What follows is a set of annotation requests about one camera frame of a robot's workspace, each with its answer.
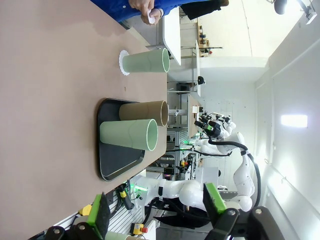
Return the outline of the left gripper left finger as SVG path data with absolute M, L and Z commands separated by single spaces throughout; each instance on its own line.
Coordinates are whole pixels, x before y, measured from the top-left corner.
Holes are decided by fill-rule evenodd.
M 97 194 L 86 221 L 72 225 L 68 230 L 61 226 L 48 228 L 46 240 L 103 240 L 108 232 L 110 207 L 105 193 Z

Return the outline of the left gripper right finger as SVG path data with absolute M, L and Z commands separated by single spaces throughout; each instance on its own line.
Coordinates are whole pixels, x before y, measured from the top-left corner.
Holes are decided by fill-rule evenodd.
M 218 190 L 212 183 L 203 185 L 203 204 L 213 229 L 207 240 L 283 240 L 284 236 L 270 211 L 264 206 L 245 212 L 227 208 Z

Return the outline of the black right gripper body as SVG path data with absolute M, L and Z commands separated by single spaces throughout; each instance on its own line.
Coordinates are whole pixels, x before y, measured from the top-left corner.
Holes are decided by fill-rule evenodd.
M 208 130 L 207 135 L 210 138 L 221 138 L 222 137 L 222 129 L 221 129 L 221 122 L 217 120 L 209 120 L 208 121 L 208 126 L 211 127 L 210 130 Z

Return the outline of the person's left hand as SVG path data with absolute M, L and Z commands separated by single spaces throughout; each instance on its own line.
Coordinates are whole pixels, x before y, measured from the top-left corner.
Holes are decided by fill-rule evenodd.
M 162 17 L 162 10 L 148 9 L 146 15 L 141 15 L 141 20 L 147 25 L 156 25 Z

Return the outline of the person's right hand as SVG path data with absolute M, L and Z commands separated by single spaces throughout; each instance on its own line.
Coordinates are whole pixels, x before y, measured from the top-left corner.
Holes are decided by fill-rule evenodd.
M 131 8 L 139 10 L 142 15 L 146 15 L 155 5 L 154 0 L 129 0 L 128 3 Z

